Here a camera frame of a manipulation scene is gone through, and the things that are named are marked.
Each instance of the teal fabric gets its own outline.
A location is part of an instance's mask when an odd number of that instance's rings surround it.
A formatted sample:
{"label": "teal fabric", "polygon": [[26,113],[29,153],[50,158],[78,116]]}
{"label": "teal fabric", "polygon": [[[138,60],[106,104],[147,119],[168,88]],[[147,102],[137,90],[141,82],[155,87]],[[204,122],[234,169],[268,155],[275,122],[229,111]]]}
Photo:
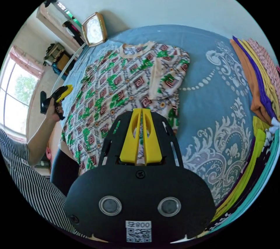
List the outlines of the teal fabric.
{"label": "teal fabric", "polygon": [[269,160],[262,172],[262,175],[260,176],[258,182],[250,192],[250,194],[247,196],[245,201],[240,205],[240,207],[232,214],[230,215],[226,220],[224,220],[219,226],[217,226],[215,229],[210,231],[209,233],[212,233],[239,218],[252,204],[253,202],[257,199],[259,194],[262,192],[263,188],[267,184],[274,168],[275,165],[279,159],[279,154],[280,154],[280,145],[279,145],[279,129],[275,133],[274,141],[271,144],[271,154],[269,157]]}

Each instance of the blue bedsheet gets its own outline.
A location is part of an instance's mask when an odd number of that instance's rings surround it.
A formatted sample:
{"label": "blue bedsheet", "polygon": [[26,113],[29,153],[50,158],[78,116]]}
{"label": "blue bedsheet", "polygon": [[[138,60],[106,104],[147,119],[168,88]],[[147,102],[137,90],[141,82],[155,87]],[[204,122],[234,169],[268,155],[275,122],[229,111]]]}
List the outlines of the blue bedsheet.
{"label": "blue bedsheet", "polygon": [[177,137],[185,168],[205,180],[217,205],[240,176],[253,138],[252,95],[229,39],[192,27],[159,25],[127,30],[86,47],[65,81],[75,88],[64,101],[65,116],[87,65],[104,50],[149,40],[189,52],[190,66],[179,92]]}

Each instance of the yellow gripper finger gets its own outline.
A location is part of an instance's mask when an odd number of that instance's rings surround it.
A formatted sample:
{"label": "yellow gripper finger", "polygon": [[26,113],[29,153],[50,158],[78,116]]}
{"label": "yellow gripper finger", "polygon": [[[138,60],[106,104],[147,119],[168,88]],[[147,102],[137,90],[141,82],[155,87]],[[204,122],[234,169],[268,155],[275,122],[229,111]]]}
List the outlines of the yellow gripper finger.
{"label": "yellow gripper finger", "polygon": [[153,124],[153,119],[150,109],[143,109],[143,142],[144,142],[144,157],[145,165],[152,163],[160,163],[162,155],[158,144],[157,134]]}
{"label": "yellow gripper finger", "polygon": [[57,103],[60,102],[61,100],[63,100],[64,98],[66,98],[72,91],[73,91],[73,86],[72,85],[66,85],[67,90],[64,91],[60,97],[57,99]]}
{"label": "yellow gripper finger", "polygon": [[120,154],[120,160],[123,163],[137,163],[139,136],[140,136],[140,121],[141,121],[141,108],[133,110],[123,148]]}

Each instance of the patterned shirt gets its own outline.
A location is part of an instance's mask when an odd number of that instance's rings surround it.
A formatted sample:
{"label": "patterned shirt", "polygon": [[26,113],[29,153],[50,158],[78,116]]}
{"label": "patterned shirt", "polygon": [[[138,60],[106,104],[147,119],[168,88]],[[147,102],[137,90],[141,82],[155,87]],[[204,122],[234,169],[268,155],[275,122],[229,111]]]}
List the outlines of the patterned shirt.
{"label": "patterned shirt", "polygon": [[51,224],[81,236],[65,215],[65,196],[28,164],[27,144],[16,142],[0,129],[0,150],[13,181],[32,208]]}
{"label": "patterned shirt", "polygon": [[[178,88],[189,63],[186,51],[150,41],[108,51],[85,70],[62,130],[60,149],[77,161],[81,173],[96,167],[103,139],[114,120],[134,108],[156,111],[167,118],[176,133]],[[144,163],[143,149],[140,128],[138,164]]]}

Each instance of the striped shirt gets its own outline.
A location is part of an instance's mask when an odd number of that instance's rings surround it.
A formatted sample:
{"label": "striped shirt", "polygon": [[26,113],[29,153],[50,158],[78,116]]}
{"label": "striped shirt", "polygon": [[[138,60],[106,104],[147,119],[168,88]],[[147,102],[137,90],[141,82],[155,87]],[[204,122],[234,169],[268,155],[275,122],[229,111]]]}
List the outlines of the striped shirt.
{"label": "striped shirt", "polygon": [[16,142],[0,129],[0,150],[12,179],[33,209],[51,224],[82,236],[65,215],[65,196],[28,164],[27,144]]}

